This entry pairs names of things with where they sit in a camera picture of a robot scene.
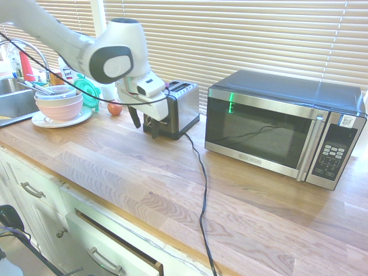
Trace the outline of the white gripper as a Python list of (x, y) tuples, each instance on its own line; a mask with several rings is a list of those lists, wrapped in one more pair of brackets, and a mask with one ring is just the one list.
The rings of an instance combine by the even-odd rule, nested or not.
[(157, 76), (122, 78), (116, 81), (118, 99), (128, 106), (136, 128), (141, 127), (137, 110), (153, 118), (151, 137), (159, 136), (160, 121), (168, 116), (168, 103), (164, 90), (165, 83)]

